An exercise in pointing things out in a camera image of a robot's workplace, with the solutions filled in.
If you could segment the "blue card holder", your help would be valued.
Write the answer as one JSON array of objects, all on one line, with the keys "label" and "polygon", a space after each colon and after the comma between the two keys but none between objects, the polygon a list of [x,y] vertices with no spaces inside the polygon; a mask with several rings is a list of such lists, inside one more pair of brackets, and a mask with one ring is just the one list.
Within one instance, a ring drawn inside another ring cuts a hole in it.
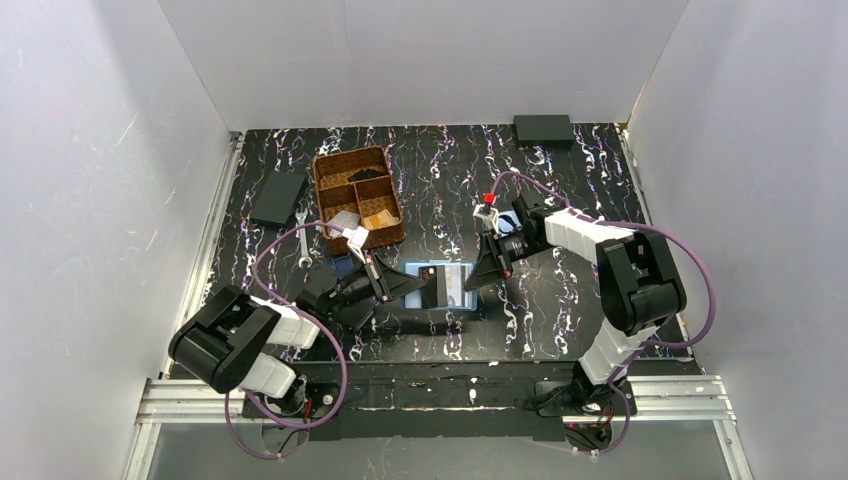
[{"label": "blue card holder", "polygon": [[447,260],[404,259],[403,271],[425,281],[425,285],[403,297],[410,310],[474,311],[478,291],[465,291],[464,282],[474,264]]}]

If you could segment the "white credit card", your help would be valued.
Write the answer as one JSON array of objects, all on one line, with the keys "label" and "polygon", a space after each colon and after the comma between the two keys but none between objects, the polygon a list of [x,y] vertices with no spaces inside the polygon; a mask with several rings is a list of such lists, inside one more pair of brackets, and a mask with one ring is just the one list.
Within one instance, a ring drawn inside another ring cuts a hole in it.
[{"label": "white credit card", "polygon": [[342,210],[327,221],[329,225],[341,228],[341,231],[329,227],[326,227],[325,230],[331,238],[336,238],[341,236],[345,229],[356,230],[360,226],[360,220],[359,213]]}]

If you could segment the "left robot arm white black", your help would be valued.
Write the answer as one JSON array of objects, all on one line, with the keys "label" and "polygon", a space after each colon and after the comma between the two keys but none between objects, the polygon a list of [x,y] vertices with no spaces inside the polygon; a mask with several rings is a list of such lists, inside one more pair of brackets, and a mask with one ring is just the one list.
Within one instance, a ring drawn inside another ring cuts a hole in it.
[{"label": "left robot arm white black", "polygon": [[356,261],[339,276],[331,265],[313,268],[291,305],[251,296],[233,285],[214,294],[172,337],[168,355],[218,393],[236,388],[281,398],[296,372],[264,353],[268,344],[311,348],[331,323],[359,330],[379,303],[426,286],[425,279],[378,255]]}]

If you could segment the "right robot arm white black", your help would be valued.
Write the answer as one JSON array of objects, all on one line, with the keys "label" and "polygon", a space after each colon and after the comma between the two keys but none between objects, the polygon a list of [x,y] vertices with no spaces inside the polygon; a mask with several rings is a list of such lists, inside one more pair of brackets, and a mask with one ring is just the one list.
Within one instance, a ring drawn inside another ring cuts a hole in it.
[{"label": "right robot arm white black", "polygon": [[592,345],[578,360],[573,380],[585,389],[623,377],[625,361],[686,305],[687,298],[663,235],[606,225],[572,207],[512,207],[519,224],[497,230],[499,213],[487,194],[473,215],[483,224],[479,253],[463,287],[467,291],[510,278],[519,260],[562,248],[595,265],[604,320]]}]

